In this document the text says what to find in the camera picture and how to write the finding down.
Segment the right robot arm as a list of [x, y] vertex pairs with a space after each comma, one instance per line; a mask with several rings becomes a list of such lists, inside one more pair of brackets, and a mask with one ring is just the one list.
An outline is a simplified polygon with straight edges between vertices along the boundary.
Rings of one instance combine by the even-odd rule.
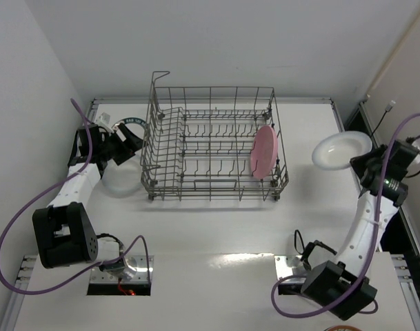
[[374, 302], [377, 289], [366, 273], [376, 246], [408, 195], [403, 183], [408, 167], [420, 162], [414, 138], [353, 156], [347, 166], [358, 176], [362, 191], [357, 211], [334, 260], [314, 267], [301, 286], [301, 294], [347, 321]]

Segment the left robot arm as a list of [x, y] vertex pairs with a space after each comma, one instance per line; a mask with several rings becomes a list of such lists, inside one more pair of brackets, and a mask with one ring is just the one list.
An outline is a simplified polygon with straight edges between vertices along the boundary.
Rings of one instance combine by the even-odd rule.
[[43, 267], [93, 262], [98, 237], [86, 212], [94, 187], [109, 161], [121, 165], [142, 149], [144, 140], [121, 120], [111, 129], [91, 123], [78, 128], [68, 161], [67, 181], [46, 208], [34, 211], [32, 223]]

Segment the pink plastic plate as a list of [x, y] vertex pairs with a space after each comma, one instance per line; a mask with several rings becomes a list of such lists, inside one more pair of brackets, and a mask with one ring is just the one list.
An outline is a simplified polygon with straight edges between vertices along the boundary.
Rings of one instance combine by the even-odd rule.
[[278, 140], [274, 128], [261, 127], [254, 138], [250, 153], [251, 175], [258, 180], [267, 177], [277, 161]]

